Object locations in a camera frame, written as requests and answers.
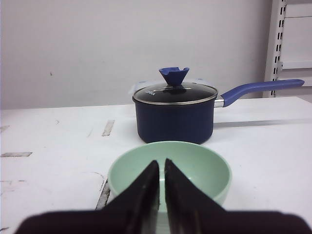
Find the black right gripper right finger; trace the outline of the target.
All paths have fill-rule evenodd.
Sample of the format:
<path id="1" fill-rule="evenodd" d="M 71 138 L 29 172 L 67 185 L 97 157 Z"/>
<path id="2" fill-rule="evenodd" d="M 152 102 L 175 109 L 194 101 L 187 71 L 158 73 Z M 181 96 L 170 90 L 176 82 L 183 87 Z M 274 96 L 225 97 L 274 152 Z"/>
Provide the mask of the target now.
<path id="1" fill-rule="evenodd" d="M 165 201 L 172 234 L 223 234 L 218 218 L 225 210 L 165 160 Z"/>

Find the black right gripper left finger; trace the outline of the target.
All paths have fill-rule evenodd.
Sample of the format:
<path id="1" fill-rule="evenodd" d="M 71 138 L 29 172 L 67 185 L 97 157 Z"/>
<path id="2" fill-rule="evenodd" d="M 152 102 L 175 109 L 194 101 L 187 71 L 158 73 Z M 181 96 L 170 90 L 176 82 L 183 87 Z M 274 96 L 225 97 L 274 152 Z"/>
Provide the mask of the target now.
<path id="1" fill-rule="evenodd" d="M 151 161 L 102 209 L 105 234 L 154 234 L 159 210 L 159 165 Z"/>

